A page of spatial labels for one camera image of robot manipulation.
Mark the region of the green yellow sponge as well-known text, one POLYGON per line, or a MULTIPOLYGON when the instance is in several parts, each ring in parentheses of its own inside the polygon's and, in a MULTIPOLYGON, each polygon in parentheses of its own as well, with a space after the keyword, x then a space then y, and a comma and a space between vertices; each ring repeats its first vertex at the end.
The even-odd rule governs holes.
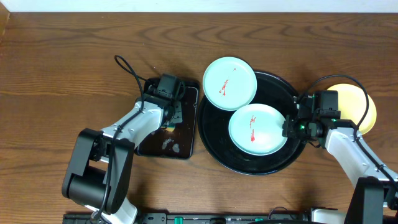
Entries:
POLYGON ((163 129, 164 131, 168 131, 168 132, 174 132, 175 130, 175 124, 165 124, 164 126, 161 127, 161 129, 163 129))

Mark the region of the yellow plate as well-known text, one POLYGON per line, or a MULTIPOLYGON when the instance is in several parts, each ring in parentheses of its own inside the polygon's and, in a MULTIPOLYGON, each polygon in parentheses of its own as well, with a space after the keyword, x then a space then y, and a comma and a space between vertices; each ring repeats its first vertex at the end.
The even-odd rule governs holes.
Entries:
MULTIPOLYGON (((366 98, 361 88, 347 83, 336 84, 328 88, 338 92, 338 109, 341 119, 350 119, 355 124, 363 117, 366 109, 366 98)), ((361 134, 368 133, 376 123, 377 110, 373 99, 368 96, 369 109, 363 122, 359 125, 361 134)))

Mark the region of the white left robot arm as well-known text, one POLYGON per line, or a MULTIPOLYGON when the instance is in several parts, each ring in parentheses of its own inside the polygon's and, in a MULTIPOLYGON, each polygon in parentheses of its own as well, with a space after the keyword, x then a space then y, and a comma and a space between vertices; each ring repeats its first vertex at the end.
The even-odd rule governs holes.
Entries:
POLYGON ((114 124, 100 131, 86 128, 79 133, 62 194, 93 209, 88 223, 134 223, 137 212, 126 198, 134 150, 180 109, 180 100, 142 96, 114 124))

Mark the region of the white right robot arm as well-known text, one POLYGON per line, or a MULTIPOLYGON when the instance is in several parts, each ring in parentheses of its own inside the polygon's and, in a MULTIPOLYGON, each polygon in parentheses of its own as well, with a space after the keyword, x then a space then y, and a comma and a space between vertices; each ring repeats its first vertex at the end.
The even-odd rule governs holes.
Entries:
POLYGON ((397 173, 377 157, 351 120, 287 117, 282 129, 284 137, 318 141, 338 161, 354 187, 345 223, 384 223, 383 207, 397 210, 397 173))

